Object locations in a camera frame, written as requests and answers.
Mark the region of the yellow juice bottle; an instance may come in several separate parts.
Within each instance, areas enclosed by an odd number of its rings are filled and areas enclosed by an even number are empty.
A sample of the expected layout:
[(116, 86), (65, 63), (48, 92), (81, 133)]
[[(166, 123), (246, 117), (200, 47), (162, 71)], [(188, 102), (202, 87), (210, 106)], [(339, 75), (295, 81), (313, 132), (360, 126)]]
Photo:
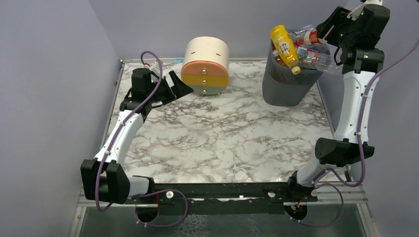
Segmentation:
[(294, 75), (301, 72), (299, 58), (290, 34), (284, 25), (278, 25), (270, 31), (271, 40), (285, 65)]

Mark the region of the orange drink bottle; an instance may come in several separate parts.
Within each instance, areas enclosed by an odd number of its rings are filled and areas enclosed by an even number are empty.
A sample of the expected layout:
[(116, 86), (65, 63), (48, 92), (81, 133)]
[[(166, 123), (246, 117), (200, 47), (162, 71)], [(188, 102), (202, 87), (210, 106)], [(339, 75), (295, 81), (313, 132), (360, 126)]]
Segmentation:
[(285, 64), (285, 62), (282, 60), (282, 58), (280, 57), (280, 54), (279, 54), (278, 50), (273, 49), (273, 50), (272, 50), (272, 55), (273, 55), (273, 57), (274, 57), (275, 61), (276, 61), (279, 65), (281, 65), (281, 66), (283, 66), (283, 67), (286, 67), (286, 68), (288, 67), (288, 66)]

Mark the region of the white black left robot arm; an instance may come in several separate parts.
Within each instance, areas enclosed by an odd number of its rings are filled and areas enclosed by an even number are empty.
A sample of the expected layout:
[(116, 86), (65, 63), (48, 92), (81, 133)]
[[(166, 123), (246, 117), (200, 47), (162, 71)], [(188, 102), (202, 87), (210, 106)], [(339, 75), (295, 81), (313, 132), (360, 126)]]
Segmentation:
[(152, 178), (128, 177), (123, 164), (153, 104), (166, 105), (194, 91), (174, 71), (170, 71), (169, 76), (173, 86), (148, 68), (132, 71), (131, 89), (120, 104), (118, 119), (108, 140), (94, 158), (85, 159), (81, 164), (84, 195), (88, 200), (123, 204), (129, 197), (144, 195), (151, 189)]

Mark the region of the clear bottle white blue cap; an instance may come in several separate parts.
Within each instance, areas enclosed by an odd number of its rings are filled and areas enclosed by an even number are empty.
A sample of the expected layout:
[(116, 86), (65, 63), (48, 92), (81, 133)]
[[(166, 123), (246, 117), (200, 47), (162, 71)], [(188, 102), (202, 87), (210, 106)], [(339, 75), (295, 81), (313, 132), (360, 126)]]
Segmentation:
[(316, 70), (323, 73), (340, 75), (342, 73), (342, 65), (338, 66), (330, 55), (321, 53), (317, 61)]

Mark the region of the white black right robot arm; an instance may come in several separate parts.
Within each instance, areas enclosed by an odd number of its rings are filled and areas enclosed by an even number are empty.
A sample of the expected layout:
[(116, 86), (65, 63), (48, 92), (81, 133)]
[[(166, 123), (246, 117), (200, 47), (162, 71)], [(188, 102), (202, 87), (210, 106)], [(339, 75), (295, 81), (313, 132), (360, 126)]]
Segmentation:
[(380, 0), (364, 0), (354, 10), (337, 7), (331, 16), (303, 37), (305, 45), (328, 43), (341, 49), (344, 94), (332, 139), (319, 138), (315, 156), (289, 178), (292, 188), (312, 188), (336, 167), (364, 163), (375, 149), (368, 145), (368, 121), (384, 52), (377, 49), (390, 10)]

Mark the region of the red cap bottle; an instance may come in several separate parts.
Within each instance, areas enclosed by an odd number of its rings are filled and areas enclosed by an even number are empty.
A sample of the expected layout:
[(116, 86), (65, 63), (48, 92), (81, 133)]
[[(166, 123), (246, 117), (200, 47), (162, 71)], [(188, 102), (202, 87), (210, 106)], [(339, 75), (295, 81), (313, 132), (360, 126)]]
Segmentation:
[(321, 56), (321, 52), (306, 47), (298, 47), (296, 49), (299, 63), (305, 68), (316, 69), (317, 61)]
[(296, 33), (296, 39), (294, 45), (300, 46), (313, 46), (313, 45), (323, 45), (326, 44), (325, 39), (321, 39), (317, 35), (317, 29), (309, 29), (306, 31), (301, 31)]

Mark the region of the clear bottle blue label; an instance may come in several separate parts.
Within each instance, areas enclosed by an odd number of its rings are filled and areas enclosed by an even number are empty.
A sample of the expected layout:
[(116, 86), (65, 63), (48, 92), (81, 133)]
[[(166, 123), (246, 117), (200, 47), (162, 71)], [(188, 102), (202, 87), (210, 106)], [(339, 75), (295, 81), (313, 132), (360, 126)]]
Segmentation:
[(304, 36), (306, 32), (309, 32), (316, 27), (313, 25), (303, 26), (295, 29), (289, 29), (287, 32), (290, 34), (292, 39), (296, 39), (298, 37)]

